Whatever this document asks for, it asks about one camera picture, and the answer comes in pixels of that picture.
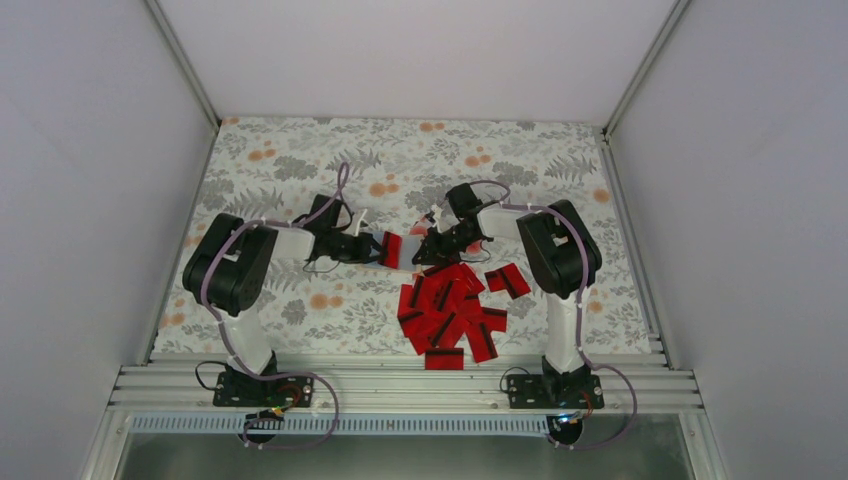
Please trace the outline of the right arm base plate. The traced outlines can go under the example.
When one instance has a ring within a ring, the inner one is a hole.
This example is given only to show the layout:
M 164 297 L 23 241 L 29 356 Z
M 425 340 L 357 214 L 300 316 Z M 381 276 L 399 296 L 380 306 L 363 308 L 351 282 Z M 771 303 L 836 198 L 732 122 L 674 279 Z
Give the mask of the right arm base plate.
M 550 381 L 541 374 L 510 374 L 505 386 L 509 406 L 518 410 L 603 409 L 605 399 L 596 375 Z

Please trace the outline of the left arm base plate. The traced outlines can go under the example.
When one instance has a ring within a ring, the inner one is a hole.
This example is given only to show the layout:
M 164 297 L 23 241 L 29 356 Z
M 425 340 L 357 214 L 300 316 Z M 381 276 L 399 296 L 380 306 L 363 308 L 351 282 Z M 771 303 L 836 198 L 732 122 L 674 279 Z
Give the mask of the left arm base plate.
M 311 406 L 314 380 L 289 376 L 272 381 L 259 381 L 237 371 L 218 376 L 212 404 L 216 407 L 306 408 Z

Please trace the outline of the beige card holder wallet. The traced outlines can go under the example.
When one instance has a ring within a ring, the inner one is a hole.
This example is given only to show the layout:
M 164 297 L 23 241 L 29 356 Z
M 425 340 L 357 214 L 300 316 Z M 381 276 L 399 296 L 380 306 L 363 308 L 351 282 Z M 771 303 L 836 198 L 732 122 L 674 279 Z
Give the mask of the beige card holder wallet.
M 421 266 L 413 263 L 413 257 L 418 252 L 424 240 L 422 235 L 398 235 L 391 232 L 373 234 L 378 248 L 372 253 L 377 259 L 366 263 L 365 268 L 386 270 L 389 272 L 417 273 Z

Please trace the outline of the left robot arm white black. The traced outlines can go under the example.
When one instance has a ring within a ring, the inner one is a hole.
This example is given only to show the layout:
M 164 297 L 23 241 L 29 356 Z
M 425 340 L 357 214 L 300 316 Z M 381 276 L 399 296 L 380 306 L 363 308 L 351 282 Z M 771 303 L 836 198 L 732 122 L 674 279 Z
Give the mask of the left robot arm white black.
M 182 285 L 213 315 L 227 365 L 242 374 L 238 390 L 252 404 L 266 404 L 278 391 L 275 353 L 254 308 L 271 261 L 327 257 L 369 264 L 385 259 L 387 247 L 362 231 L 361 223 L 342 199 L 321 194 L 292 224 L 221 213 L 187 261 Z

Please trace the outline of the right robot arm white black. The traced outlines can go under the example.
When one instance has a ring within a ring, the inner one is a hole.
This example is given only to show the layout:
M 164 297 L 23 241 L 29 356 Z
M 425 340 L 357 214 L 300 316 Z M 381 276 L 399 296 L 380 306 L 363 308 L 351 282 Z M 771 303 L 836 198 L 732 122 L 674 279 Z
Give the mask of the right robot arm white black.
M 458 260 L 477 241 L 519 240 L 530 271 L 547 301 L 548 340 L 542 357 L 541 391 L 555 407 L 565 407 L 580 390 L 592 390 L 591 367 L 582 343 L 582 294 L 596 279 L 602 255 L 575 205 L 483 201 L 469 183 L 446 194 L 458 222 L 427 230 L 412 257 L 418 265 Z

